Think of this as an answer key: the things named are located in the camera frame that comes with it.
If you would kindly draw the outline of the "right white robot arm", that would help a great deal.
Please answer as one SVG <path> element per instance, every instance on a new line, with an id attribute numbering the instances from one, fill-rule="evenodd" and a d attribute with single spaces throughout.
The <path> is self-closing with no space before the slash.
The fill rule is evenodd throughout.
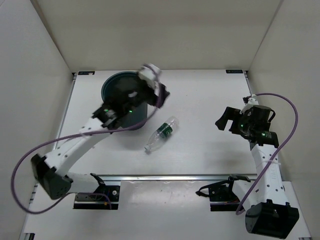
<path id="1" fill-rule="evenodd" d="M 263 105 L 249 105 L 246 109 L 227 107 L 215 122 L 223 131 L 231 121 L 229 131 L 249 142 L 257 178 L 255 181 L 237 179 L 225 186 L 230 200 L 239 199 L 245 211 L 248 233 L 286 239 L 299 220 L 299 210 L 292 207 L 285 193 L 277 154 L 278 136 L 270 131 L 275 112 Z"/>

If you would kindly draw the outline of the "clear bottle green label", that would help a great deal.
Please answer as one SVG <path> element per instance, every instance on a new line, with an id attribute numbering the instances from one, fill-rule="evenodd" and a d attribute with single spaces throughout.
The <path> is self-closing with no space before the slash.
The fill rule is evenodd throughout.
<path id="1" fill-rule="evenodd" d="M 179 120 L 175 116 L 169 117 L 160 127 L 158 127 L 154 133 L 148 139 L 144 146 L 145 152 L 148 154 L 159 150 L 167 140 L 177 131 L 179 128 Z"/>

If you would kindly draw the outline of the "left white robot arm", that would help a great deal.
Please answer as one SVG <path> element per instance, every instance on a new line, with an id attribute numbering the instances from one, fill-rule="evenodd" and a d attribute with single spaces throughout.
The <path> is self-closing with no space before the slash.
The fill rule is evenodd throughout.
<path id="1" fill-rule="evenodd" d="M 150 86 L 138 76 L 118 83 L 105 97 L 78 134 L 70 135 L 55 150 L 31 158 L 32 172 L 52 200 L 67 194 L 88 194 L 100 200 L 105 194 L 104 181 L 95 173 L 71 172 L 71 167 L 90 149 L 112 133 L 123 132 L 124 120 L 143 104 L 161 108 L 170 95 L 162 83 Z"/>

